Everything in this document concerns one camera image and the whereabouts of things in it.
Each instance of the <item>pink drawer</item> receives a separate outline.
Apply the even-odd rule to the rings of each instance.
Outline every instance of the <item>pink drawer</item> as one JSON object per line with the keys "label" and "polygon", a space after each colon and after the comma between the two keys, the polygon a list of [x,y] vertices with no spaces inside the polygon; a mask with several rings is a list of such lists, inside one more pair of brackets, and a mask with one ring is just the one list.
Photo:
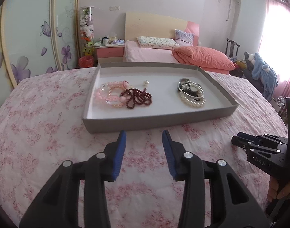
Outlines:
{"label": "pink drawer", "polygon": [[97,58],[121,57],[124,55],[124,47],[97,48],[96,51]]}

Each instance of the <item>floral bedspread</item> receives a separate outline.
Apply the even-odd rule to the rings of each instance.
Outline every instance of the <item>floral bedspread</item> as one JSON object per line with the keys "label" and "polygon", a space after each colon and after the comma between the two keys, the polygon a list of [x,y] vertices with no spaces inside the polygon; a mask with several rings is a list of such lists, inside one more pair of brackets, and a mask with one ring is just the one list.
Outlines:
{"label": "floral bedspread", "polygon": [[[0,108],[0,204],[16,224],[64,160],[85,161],[117,139],[118,133],[89,134],[82,122],[93,74],[90,68],[25,79]],[[225,159],[264,208],[269,176],[246,161],[245,151],[233,146],[231,137],[240,131],[286,136],[287,129],[247,80],[211,75],[239,103],[234,114],[167,129],[201,159]],[[106,183],[112,227],[177,227],[184,183],[169,174],[164,129],[127,132],[120,176]],[[208,225],[209,201],[206,205]]]}

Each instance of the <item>pink beaded bracelet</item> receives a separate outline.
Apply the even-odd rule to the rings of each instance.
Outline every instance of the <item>pink beaded bracelet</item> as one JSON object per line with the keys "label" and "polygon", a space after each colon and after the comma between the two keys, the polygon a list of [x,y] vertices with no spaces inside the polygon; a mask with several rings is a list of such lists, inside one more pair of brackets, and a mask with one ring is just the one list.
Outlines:
{"label": "pink beaded bracelet", "polygon": [[97,103],[106,103],[108,105],[112,105],[113,107],[122,107],[125,105],[127,98],[119,95],[111,95],[112,91],[116,88],[120,88],[123,91],[129,87],[128,81],[120,81],[120,82],[108,82],[107,84],[102,84],[100,88],[98,88],[95,92],[95,100]]}

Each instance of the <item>human hand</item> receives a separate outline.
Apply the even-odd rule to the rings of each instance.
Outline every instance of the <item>human hand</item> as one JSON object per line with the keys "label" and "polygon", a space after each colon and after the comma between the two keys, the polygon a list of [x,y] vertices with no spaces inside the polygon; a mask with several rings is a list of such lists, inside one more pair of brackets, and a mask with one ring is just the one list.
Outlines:
{"label": "human hand", "polygon": [[278,189],[279,189],[278,181],[275,178],[270,177],[269,189],[267,193],[267,199],[269,202],[272,202],[273,199],[279,200],[285,196],[287,197],[287,199],[290,198],[290,182],[288,182],[286,186],[279,193],[278,193]]}

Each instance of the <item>red wastebasket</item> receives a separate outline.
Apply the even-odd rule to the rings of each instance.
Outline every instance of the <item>red wastebasket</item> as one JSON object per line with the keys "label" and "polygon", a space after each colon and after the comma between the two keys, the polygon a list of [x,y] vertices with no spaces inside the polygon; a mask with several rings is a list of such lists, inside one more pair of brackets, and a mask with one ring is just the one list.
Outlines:
{"label": "red wastebasket", "polygon": [[83,56],[78,60],[78,65],[81,68],[91,68],[94,65],[94,57],[91,55]]}

